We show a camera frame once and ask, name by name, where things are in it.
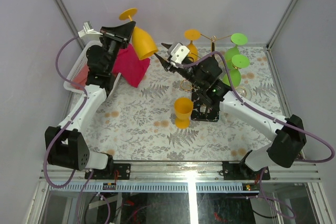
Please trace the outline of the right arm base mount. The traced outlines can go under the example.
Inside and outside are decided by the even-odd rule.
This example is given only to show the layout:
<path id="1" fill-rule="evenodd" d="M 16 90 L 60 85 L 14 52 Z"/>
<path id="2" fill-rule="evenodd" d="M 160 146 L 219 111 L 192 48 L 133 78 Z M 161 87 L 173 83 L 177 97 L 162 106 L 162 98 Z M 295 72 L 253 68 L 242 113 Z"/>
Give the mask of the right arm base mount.
<path id="1" fill-rule="evenodd" d="M 262 169 L 253 171 L 246 164 L 247 155 L 239 162 L 222 161 L 222 176 L 225 180 L 255 180 Z"/>

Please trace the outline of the green plastic wine glass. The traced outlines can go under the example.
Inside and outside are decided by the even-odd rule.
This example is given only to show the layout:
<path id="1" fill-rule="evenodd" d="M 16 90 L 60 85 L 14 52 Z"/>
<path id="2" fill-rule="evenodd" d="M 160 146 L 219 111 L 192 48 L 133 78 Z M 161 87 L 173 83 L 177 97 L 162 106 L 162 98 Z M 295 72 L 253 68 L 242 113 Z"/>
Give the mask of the green plastic wine glass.
<path id="1" fill-rule="evenodd" d="M 234 55 L 230 61 L 227 62 L 228 73 L 230 75 L 232 85 L 234 88 L 238 87 L 241 82 L 240 69 L 247 68 L 250 65 L 249 59 L 244 55 Z"/>

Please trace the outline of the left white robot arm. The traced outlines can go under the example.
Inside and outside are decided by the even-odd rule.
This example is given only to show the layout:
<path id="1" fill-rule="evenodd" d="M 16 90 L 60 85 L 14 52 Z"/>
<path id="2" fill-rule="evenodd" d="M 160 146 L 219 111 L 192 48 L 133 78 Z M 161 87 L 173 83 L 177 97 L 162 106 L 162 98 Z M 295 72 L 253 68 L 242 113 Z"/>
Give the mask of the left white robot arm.
<path id="1" fill-rule="evenodd" d="M 129 45 L 135 25 L 135 21 L 130 21 L 95 31 L 89 22 L 84 24 L 79 37 L 89 37 L 91 41 L 64 79 L 65 88 L 80 93 L 81 97 L 58 126 L 50 126 L 45 131 L 46 164 L 74 170 L 96 169 L 103 179 L 114 175 L 112 158 L 91 151 L 83 132 L 99 106 L 113 92 L 117 77 L 112 74 L 112 68 L 120 49 Z"/>

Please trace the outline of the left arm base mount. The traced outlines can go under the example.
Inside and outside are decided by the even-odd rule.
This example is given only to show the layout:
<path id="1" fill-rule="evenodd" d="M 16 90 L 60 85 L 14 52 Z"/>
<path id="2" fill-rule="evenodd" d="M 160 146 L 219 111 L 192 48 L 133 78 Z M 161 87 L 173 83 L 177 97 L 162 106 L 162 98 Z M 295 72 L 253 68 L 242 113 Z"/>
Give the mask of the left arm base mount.
<path id="1" fill-rule="evenodd" d="M 95 180 L 129 180 L 131 175 L 131 164 L 120 163 L 108 156 L 107 166 L 104 169 L 93 169 L 91 179 Z"/>

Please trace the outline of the gold wine glass rack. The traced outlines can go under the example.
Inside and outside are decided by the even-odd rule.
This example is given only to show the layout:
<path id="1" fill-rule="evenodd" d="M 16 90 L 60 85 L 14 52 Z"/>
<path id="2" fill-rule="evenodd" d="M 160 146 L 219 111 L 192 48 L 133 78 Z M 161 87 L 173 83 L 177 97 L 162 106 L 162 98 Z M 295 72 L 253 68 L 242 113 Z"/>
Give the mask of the gold wine glass rack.
<path id="1" fill-rule="evenodd" d="M 206 106 L 201 102 L 194 86 L 187 88 L 187 90 L 192 91 L 192 101 L 194 103 L 191 119 L 194 121 L 217 122 L 219 120 L 219 104 L 213 107 Z"/>

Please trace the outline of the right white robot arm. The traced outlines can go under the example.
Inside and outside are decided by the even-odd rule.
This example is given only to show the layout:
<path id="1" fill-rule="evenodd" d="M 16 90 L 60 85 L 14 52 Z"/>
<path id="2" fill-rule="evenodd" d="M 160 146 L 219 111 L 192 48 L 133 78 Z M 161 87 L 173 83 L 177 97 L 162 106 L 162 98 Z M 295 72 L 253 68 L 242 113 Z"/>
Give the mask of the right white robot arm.
<path id="1" fill-rule="evenodd" d="M 232 114 L 257 129 L 271 144 L 248 152 L 242 159 L 239 172 L 245 179 L 251 179 L 266 166 L 292 166 L 307 140 L 303 133 L 302 119 L 296 115 L 288 118 L 251 103 L 240 96 L 233 84 L 219 79 L 222 69 L 211 52 L 196 62 L 187 58 L 189 49 L 179 42 L 163 43 L 168 58 L 157 56 L 165 71 L 177 72 L 196 89 L 201 102 L 206 106 L 218 106 L 225 113 Z"/>

